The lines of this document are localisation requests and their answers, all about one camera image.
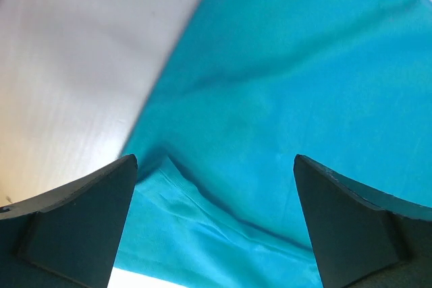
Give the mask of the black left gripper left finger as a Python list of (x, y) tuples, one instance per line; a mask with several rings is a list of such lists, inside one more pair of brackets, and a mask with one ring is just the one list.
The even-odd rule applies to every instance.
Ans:
[(124, 230), (131, 154), (35, 197), (1, 207), (2, 287), (106, 287)]

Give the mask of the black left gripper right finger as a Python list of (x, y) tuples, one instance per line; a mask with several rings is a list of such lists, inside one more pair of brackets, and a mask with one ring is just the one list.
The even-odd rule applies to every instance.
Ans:
[(431, 286), (431, 208), (300, 154), (294, 177), (324, 287)]

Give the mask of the teal t shirt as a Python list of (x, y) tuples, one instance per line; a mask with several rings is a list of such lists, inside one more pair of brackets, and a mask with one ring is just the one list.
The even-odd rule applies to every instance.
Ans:
[(117, 268), (320, 287), (297, 154), (431, 204), (431, 1), (202, 0), (124, 152)]

